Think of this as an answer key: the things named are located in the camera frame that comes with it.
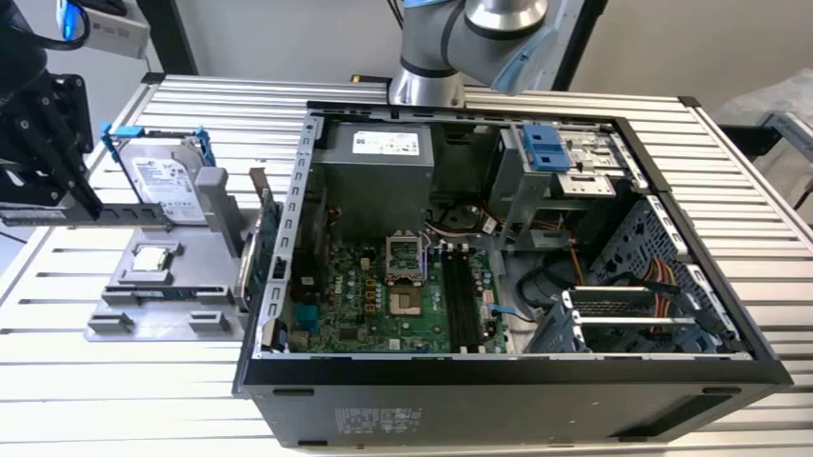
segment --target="blue plastic clip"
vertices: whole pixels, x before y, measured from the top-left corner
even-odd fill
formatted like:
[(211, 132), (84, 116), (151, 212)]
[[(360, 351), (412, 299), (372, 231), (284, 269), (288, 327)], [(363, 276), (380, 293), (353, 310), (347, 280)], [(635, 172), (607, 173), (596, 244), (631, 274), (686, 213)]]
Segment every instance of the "blue plastic clip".
[(101, 143), (104, 143), (104, 147), (111, 152), (111, 156), (113, 157), (113, 161), (120, 163), (120, 158), (117, 157), (116, 146), (113, 145), (113, 137), (111, 136), (111, 128), (113, 124), (105, 122), (101, 124)]
[(208, 167), (215, 167), (215, 153), (212, 152), (212, 143), (208, 137), (208, 131), (203, 127), (195, 130), (195, 136), (200, 140), (200, 148), (203, 149), (203, 163)]
[(144, 127), (141, 126), (120, 126), (116, 129), (116, 137), (119, 138), (141, 138), (144, 136)]
[(522, 126), (522, 145), (534, 158), (535, 171), (568, 171), (570, 158), (559, 131), (552, 126)]

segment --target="motherboard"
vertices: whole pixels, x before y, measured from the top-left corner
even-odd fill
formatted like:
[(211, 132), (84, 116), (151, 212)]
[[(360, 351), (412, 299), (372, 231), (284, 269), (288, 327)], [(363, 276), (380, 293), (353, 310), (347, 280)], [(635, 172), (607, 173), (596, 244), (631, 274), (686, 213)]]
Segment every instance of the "motherboard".
[[(408, 260), (414, 246), (422, 250), (419, 261)], [(496, 305), (496, 294), (484, 252), (414, 246), (395, 241), (390, 255), (384, 243), (331, 246), (321, 303), (296, 304), (292, 351), (506, 352), (502, 322), (486, 312), (488, 304)], [(450, 275), (452, 257), (464, 263), (467, 277)], [(422, 264), (422, 281), (387, 277), (387, 261), (399, 270)], [(459, 298), (462, 289), (470, 292), (466, 301)], [(464, 330), (458, 329), (462, 321), (470, 323)], [(459, 338), (451, 337), (462, 331), (475, 342), (463, 349)]]

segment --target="sticker label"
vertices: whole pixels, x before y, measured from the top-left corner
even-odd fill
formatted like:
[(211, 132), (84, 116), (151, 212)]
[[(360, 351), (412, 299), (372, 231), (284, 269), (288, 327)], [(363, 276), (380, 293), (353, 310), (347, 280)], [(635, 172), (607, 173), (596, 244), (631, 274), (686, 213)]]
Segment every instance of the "sticker label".
[(483, 224), (483, 232), (490, 235), (494, 233), (494, 229), (496, 229), (496, 221), (494, 218), (488, 217)]
[(160, 290), (135, 290), (132, 294), (141, 298), (164, 298), (164, 292)]
[(353, 134), (353, 154), (420, 155), (418, 133), (357, 131)]
[(415, 433), (422, 407), (340, 407), (335, 410), (339, 433)]
[(132, 161), (144, 199), (157, 203), (177, 224), (205, 222), (192, 181), (183, 165), (171, 159), (137, 157)]

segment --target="white wall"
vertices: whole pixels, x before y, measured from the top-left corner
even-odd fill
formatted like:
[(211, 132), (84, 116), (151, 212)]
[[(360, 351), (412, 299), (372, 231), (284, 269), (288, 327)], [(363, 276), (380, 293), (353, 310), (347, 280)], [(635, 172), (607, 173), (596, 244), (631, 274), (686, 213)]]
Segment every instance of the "white wall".
[(400, 30), (383, 0), (177, 0), (177, 8), (203, 75), (348, 82), (398, 68)]
[(714, 110), (813, 68), (810, 0), (611, 0), (572, 90), (693, 95)]

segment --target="aluminum extrusion table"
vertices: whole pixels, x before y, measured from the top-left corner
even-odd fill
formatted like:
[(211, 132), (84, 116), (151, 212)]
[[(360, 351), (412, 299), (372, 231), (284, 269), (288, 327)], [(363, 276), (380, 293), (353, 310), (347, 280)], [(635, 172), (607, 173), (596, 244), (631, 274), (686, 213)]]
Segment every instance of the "aluminum extrusion table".
[[(248, 170), (288, 187), (307, 100), (380, 104), (384, 86), (168, 76), (141, 84), (116, 125), (211, 131), (228, 190), (259, 205)], [(468, 89), (471, 109), (623, 116), (673, 186), (795, 386), (667, 445), (337, 449), (356, 455), (813, 454), (813, 233), (705, 111), (677, 98)], [(96, 147), (92, 186), (133, 202)], [(86, 343), (82, 329), (132, 230), (40, 228), (0, 279), (0, 454), (217, 455), (281, 449), (249, 401), (231, 398), (239, 343)]]

